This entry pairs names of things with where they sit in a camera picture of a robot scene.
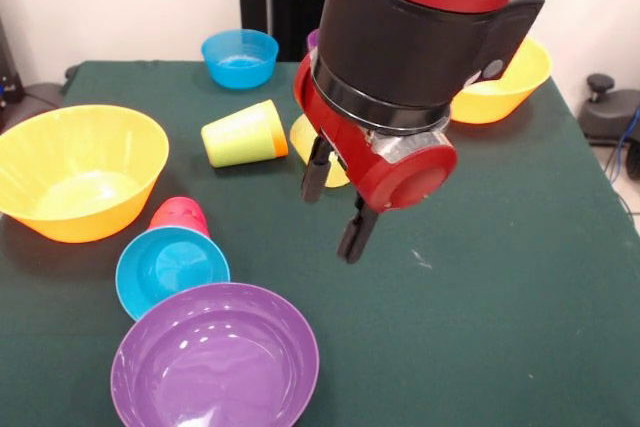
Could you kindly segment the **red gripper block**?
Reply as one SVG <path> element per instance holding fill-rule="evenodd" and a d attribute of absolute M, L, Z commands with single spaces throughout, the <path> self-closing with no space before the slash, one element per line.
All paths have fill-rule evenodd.
<path fill-rule="evenodd" d="M 330 155 L 342 162 L 356 191 L 355 215 L 349 220 L 337 255 L 359 261 L 379 214 L 406 209 L 438 190 L 453 172 L 457 153 L 440 130 L 394 137 L 369 130 L 338 112 L 316 86 L 317 54 L 306 54 L 294 80 L 294 98 L 310 121 L 316 139 L 301 183 L 301 197 L 316 203 L 331 168 Z"/>

